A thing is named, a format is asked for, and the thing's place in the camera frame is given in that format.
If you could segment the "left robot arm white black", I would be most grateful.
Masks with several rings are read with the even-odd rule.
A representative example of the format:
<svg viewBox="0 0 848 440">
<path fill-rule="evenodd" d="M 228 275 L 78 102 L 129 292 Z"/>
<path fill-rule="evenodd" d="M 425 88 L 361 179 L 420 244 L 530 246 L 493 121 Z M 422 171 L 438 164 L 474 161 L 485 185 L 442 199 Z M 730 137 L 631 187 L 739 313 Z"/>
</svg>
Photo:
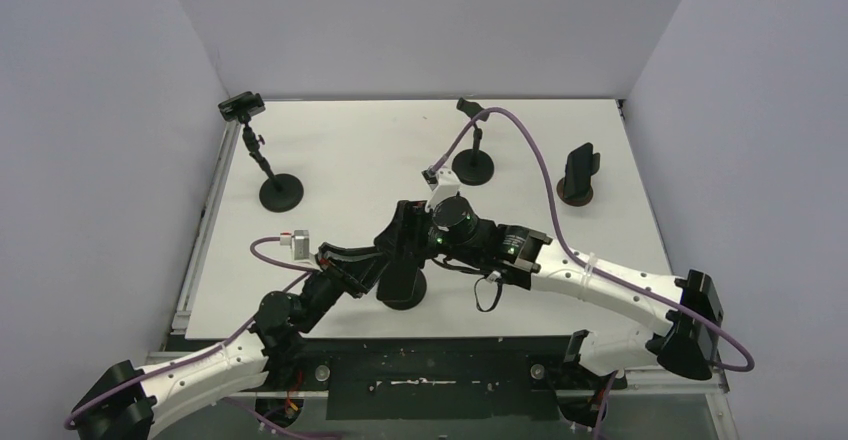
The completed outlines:
<svg viewBox="0 0 848 440">
<path fill-rule="evenodd" d="M 110 367 L 78 402 L 64 428 L 82 439 L 152 439 L 172 424 L 232 394 L 295 379 L 310 332 L 343 295 L 360 298 L 390 258 L 376 247 L 319 247 L 299 293 L 266 294 L 233 334 L 176 360 Z"/>
</svg>

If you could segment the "black smartphone white edge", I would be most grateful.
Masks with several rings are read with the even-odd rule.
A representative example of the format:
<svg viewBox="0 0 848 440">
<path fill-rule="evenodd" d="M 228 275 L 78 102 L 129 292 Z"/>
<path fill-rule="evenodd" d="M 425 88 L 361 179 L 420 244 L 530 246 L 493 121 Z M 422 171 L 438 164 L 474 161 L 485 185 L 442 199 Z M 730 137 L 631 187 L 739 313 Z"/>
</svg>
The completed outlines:
<svg viewBox="0 0 848 440">
<path fill-rule="evenodd" d="M 377 299 L 384 303 L 410 300 L 416 281 L 417 267 L 409 261 L 392 261 L 383 270 L 377 290 Z"/>
</svg>

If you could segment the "black round-base phone stand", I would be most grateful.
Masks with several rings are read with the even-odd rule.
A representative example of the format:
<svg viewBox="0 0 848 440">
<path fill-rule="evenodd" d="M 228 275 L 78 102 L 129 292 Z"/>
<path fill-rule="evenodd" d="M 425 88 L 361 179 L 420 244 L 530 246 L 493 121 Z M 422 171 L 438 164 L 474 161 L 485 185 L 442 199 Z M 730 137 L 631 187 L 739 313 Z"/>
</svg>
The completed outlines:
<svg viewBox="0 0 848 440">
<path fill-rule="evenodd" d="M 453 159 L 452 169 L 465 185 L 483 185 L 490 181 L 494 175 L 494 161 L 488 153 L 481 149 L 483 130 L 479 123 L 487 119 L 488 115 L 484 114 L 473 124 L 472 147 L 462 150 Z"/>
</svg>

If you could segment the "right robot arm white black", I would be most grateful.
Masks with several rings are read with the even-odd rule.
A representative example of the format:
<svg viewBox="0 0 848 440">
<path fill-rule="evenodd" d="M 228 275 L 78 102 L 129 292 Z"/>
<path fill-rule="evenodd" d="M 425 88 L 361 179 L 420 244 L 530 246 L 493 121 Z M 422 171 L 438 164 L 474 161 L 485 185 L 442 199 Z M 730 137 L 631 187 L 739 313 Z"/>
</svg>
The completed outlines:
<svg viewBox="0 0 848 440">
<path fill-rule="evenodd" d="M 703 323 L 720 325 L 723 309 L 712 278 L 703 272 L 648 274 L 567 254 L 543 232 L 478 217 L 462 196 L 435 207 L 399 202 L 374 244 L 395 260 L 421 264 L 442 256 L 500 285 L 561 294 L 633 321 L 623 334 L 576 333 L 562 360 L 563 376 L 574 386 L 647 365 L 705 381 L 717 365 L 718 336 Z"/>
</svg>

